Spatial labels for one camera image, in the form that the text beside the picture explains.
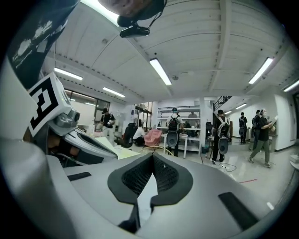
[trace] cap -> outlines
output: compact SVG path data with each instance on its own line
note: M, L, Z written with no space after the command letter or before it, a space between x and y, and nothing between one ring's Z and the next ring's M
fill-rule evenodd
M117 18L117 23L121 27L127 28L139 20L146 20L155 16L157 13L161 12L163 8L164 0L152 0L152 2L145 9L141 10L133 17L119 16Z

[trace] yellow hoop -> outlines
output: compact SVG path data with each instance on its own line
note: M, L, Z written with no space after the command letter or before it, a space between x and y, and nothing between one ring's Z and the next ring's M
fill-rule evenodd
M160 146L148 146L148 147L146 147L146 148L161 148L161 149L165 149L165 148L163 148L163 147L160 147ZM172 156L174 156L168 149L165 149L168 153L170 153Z

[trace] green pants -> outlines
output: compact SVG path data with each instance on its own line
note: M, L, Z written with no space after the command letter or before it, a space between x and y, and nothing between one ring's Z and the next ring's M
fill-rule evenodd
M265 162L269 162L270 160L269 140L267 141L258 140L256 149L251 153L250 157L254 158L254 156L256 156L256 154L262 149L262 147L264 147L265 150Z

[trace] ceiling light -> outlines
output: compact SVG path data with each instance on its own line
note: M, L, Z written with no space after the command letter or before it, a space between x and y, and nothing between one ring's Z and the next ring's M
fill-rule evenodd
M297 85L299 85L299 80L297 82L295 82L294 84L292 84L291 86L289 86L288 88L286 88L284 90L284 92L288 92L288 91L294 89Z
M98 0L81 0L81 2L84 3L85 5L88 5L93 10L97 11L99 14L103 15L104 17L106 17L114 25L116 25L117 27L119 27L119 25L117 24L117 18L118 18L119 15L115 14L113 12L110 12L109 10L107 10L106 8L104 8L99 3Z
M83 96L83 97L85 97L85 98L89 98L89 99L93 99L93 100L95 100L95 98L92 98L92 97L89 97L89 96L86 96L86 95L81 95L81 94L76 93L76 92L73 92L73 94L75 94L75 95L80 95L80 96Z
M166 75L163 67L161 66L161 64L159 63L158 59L152 59L149 61L149 63L152 65L152 67L154 67L154 69L156 70L156 72L159 74L159 76L161 77L161 79L164 81L165 85L171 85L171 81L169 80L168 76Z
M108 89L106 87L104 87L103 90L108 91L108 92L110 92L110 93L112 93L114 95L118 95L119 97L125 97L124 95L122 95L122 94L120 94L120 93L118 93L116 91L110 90L110 89Z
M85 104L86 104L86 105L92 105L92 106L95 106L95 104L88 103L88 102L85 102Z
M262 65L262 67L254 75L254 77L251 78L251 80L249 81L249 84L255 83L261 77L261 75L267 70L267 68L270 66L272 61L273 61L273 59L267 58L266 61L264 62L264 64Z
M72 73L70 73L70 72L67 72L67 71L65 71L65 70L58 69L58 68L56 68L56 67L54 68L54 71L56 71L56 72L58 72L58 73L61 73L61 74L64 74L64 75L66 75L66 76L73 77L73 78L75 78L75 79L77 79L77 80L82 80L82 79L83 79L83 77L77 76L77 75L72 74Z
M246 104L243 104L243 105L241 105L241 106L239 106L239 107L236 107L236 110L242 108L243 106L246 106Z

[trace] floor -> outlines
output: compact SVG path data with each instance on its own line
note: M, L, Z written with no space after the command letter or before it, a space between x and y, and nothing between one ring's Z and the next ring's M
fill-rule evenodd
M197 152L187 152L185 160L205 164L214 168L219 168L223 173L228 174L234 180L242 183L244 187L254 191L267 202L270 202L275 207L281 200L287 186L290 183L291 177L294 173L294 168L290 165L289 156L298 153L298 147L291 147L278 153L270 154L271 168L266 168L264 164L264 152L258 153L254 158L254 163L249 163L248 158L251 154L249 144L240 145L237 148L238 139L233 140L233 151L228 150L225 154L223 164L227 166L226 169L221 168L220 163L213 165L209 158L204 154L199 155ZM133 145L130 149L140 152L142 147ZM152 149L145 149L143 152L152 152ZM183 151L179 151L178 156L183 159Z

